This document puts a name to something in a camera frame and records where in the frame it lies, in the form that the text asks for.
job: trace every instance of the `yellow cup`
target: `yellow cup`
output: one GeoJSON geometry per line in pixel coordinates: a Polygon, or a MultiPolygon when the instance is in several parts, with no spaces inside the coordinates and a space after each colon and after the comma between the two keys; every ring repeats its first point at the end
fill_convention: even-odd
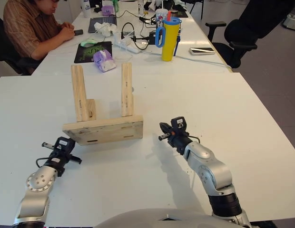
{"type": "Polygon", "coordinates": [[[156,30],[155,44],[157,47],[162,48],[162,60],[171,61],[176,46],[179,26],[181,20],[179,18],[172,17],[170,21],[164,21],[164,26],[159,27],[156,30]],[[159,44],[160,31],[162,31],[162,40],[159,44]]]}

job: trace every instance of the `man's hand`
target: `man's hand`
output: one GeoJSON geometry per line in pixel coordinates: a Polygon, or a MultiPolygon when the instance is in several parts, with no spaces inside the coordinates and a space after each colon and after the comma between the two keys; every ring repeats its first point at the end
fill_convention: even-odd
{"type": "Polygon", "coordinates": [[[75,32],[71,28],[64,27],[59,33],[59,36],[64,42],[64,41],[72,39],[75,36],[75,32]]]}
{"type": "Polygon", "coordinates": [[[63,28],[68,28],[68,29],[74,29],[75,27],[70,24],[69,22],[64,22],[63,24],[60,25],[61,29],[63,28]]]}

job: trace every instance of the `silver robot arm segment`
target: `silver robot arm segment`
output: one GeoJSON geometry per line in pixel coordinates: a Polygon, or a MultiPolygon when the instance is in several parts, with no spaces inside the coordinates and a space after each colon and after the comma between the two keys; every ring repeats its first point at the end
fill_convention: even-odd
{"type": "Polygon", "coordinates": [[[31,174],[26,180],[26,193],[19,205],[17,215],[14,220],[13,228],[43,228],[46,222],[49,208],[49,194],[52,190],[54,181],[62,176],[64,166],[70,160],[81,164],[82,160],[72,156],[71,151],[75,147],[75,141],[60,137],[55,145],[43,143],[43,147],[52,151],[43,166],[31,174]]]}
{"type": "Polygon", "coordinates": [[[159,140],[167,139],[197,173],[209,197],[212,216],[251,228],[247,214],[236,196],[229,168],[219,161],[210,149],[200,142],[190,140],[184,117],[172,119],[171,124],[172,126],[160,123],[164,135],[160,136],[159,140]]]}

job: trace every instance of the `gray floor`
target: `gray floor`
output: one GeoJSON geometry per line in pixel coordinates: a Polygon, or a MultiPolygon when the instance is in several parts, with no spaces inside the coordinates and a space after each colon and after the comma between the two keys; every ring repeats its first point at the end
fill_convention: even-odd
{"type": "MultiPolygon", "coordinates": [[[[234,0],[240,4],[222,1],[227,2],[206,1],[202,21],[201,4],[197,3],[193,9],[192,16],[206,34],[206,22],[223,20],[228,23],[237,19],[246,6],[246,0],[234,0]]],[[[214,41],[226,43],[223,33],[224,28],[218,28],[214,41]]],[[[277,26],[257,45],[258,49],[248,52],[241,67],[234,71],[243,75],[295,147],[295,31],[277,26]]],[[[5,70],[8,73],[0,76],[12,75],[6,67],[5,70]]],[[[295,228],[295,218],[275,223],[279,228],[295,228]]]]}

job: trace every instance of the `white table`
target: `white table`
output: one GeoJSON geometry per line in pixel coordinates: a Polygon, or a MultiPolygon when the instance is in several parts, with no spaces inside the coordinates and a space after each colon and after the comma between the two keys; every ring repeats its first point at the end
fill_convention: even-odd
{"type": "MultiPolygon", "coordinates": [[[[138,5],[136,2],[121,2],[120,11],[118,16],[121,15],[125,10],[129,10],[138,13],[138,5]]],[[[191,59],[211,61],[215,63],[223,63],[221,57],[218,54],[210,56],[193,56],[189,53],[189,48],[193,47],[211,47],[210,42],[206,38],[203,31],[199,28],[196,22],[193,20],[191,15],[188,13],[189,18],[182,18],[182,33],[181,41],[178,45],[177,54],[182,57],[187,57],[191,59]]],[[[98,17],[99,14],[92,11],[92,17],[98,17]]],[[[95,40],[103,40],[102,35],[89,34],[87,33],[89,27],[90,19],[84,18],[83,13],[76,18],[73,25],[75,29],[84,30],[84,35],[76,36],[72,40],[64,43],[62,46],[56,50],[51,51],[48,56],[43,60],[37,70],[33,73],[34,76],[49,76],[49,75],[70,75],[70,65],[74,63],[78,45],[80,42],[86,40],[87,38],[94,38],[95,40]]],[[[141,28],[142,22],[138,18],[125,13],[123,17],[118,19],[118,30],[121,31],[122,26],[126,22],[131,22],[135,26],[136,35],[138,36],[141,28]]],[[[144,27],[142,34],[148,36],[149,32],[155,30],[154,28],[147,29],[144,27]]],[[[107,38],[106,41],[114,41],[113,37],[107,38]]],[[[157,48],[155,45],[150,45],[147,52],[161,53],[161,49],[157,48]]],[[[124,50],[120,50],[119,47],[113,46],[113,57],[121,56],[125,53],[124,50]]],[[[160,56],[152,56],[145,53],[133,54],[130,62],[133,63],[133,72],[142,73],[149,72],[151,74],[169,74],[169,75],[183,75],[192,73],[224,73],[229,72],[228,68],[225,66],[218,66],[207,63],[193,62],[184,59],[174,58],[171,62],[164,62],[161,60],[160,56]]],[[[118,67],[104,75],[119,74],[121,72],[121,62],[117,62],[118,67]]],[[[94,63],[84,63],[82,64],[85,74],[102,74],[94,63]]]]}
{"type": "MultiPolygon", "coordinates": [[[[120,115],[121,76],[85,76],[98,118],[120,115]]],[[[295,149],[237,73],[133,74],[135,114],[144,116],[141,140],[76,145],[81,165],[69,163],[50,195],[48,226],[90,227],[144,208],[211,213],[208,197],[186,161],[166,142],[159,122],[183,115],[233,174],[251,221],[295,217],[295,149]]],[[[71,76],[0,79],[0,225],[13,222],[25,180],[48,156],[65,123],[75,122],[71,76]]]]}

